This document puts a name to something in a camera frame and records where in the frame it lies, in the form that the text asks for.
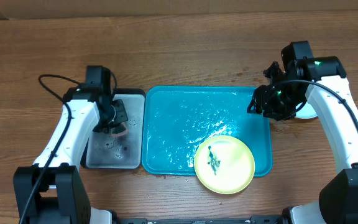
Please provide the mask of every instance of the round plate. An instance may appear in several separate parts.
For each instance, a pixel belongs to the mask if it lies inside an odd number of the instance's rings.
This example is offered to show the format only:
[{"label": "round plate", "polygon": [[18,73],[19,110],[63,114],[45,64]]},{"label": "round plate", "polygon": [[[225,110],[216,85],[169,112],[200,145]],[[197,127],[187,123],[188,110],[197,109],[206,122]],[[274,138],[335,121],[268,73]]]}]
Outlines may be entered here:
[{"label": "round plate", "polygon": [[300,119],[311,119],[317,117],[317,114],[314,111],[313,107],[306,102],[305,106],[296,113],[295,117]]},{"label": "round plate", "polygon": [[200,144],[194,167],[205,187],[220,194],[234,194],[251,182],[255,160],[242,141],[231,136],[215,136]]}]

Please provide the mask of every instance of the blue tray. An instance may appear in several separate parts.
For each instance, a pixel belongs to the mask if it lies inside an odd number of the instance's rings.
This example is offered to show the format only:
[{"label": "blue tray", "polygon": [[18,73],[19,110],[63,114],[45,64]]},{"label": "blue tray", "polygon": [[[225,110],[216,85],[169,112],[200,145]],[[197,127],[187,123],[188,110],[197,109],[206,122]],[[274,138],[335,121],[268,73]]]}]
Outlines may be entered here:
[{"label": "blue tray", "polygon": [[273,167],[269,120],[248,114],[254,87],[156,86],[146,96],[142,164],[152,174],[196,175],[198,146],[216,135],[244,142],[255,176]]}]

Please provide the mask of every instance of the wooden table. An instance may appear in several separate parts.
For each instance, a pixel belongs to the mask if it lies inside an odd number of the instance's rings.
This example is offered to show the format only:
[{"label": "wooden table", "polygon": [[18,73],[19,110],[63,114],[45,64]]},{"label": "wooden table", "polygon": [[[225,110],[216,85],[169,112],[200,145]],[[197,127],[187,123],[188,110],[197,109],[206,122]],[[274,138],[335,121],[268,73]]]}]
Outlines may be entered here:
[{"label": "wooden table", "polygon": [[[314,56],[341,59],[358,106],[358,11],[0,21],[0,223],[17,223],[12,185],[48,142],[61,103],[37,82],[43,73],[84,80],[104,65],[119,88],[155,85],[259,86],[262,70],[291,41]],[[69,83],[47,80],[59,94]],[[196,177],[136,170],[80,170],[92,206],[122,218],[223,218],[278,214],[318,198],[335,176],[318,119],[271,121],[273,170],[235,195],[218,195]]]}]

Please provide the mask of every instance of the yellow plate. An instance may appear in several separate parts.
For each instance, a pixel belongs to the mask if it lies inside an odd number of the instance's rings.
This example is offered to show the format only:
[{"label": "yellow plate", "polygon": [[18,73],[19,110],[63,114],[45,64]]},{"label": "yellow plate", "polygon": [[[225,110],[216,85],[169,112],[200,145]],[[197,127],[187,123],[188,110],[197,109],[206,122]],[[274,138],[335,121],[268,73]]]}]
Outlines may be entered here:
[{"label": "yellow plate", "polygon": [[215,136],[203,142],[197,149],[194,167],[201,183],[220,194],[243,190],[255,174],[251,151],[231,136]]}]

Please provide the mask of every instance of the wood grain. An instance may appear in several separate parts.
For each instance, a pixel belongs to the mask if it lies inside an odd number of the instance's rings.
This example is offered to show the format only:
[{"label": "wood grain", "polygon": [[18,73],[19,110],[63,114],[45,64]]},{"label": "wood grain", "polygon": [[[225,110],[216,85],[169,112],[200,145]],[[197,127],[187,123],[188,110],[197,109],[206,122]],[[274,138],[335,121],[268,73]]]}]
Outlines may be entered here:
[{"label": "wood grain", "polygon": [[[309,40],[314,56],[341,59],[358,106],[358,11],[0,21],[0,223],[17,223],[13,173],[40,154],[60,117],[40,74],[82,81],[96,64],[115,72],[119,88],[259,86],[261,71],[296,40]],[[61,95],[70,86],[47,84]],[[271,130],[273,170],[235,195],[142,168],[80,174],[92,206],[122,218],[248,217],[316,200],[335,176],[319,120],[271,121]]]}]

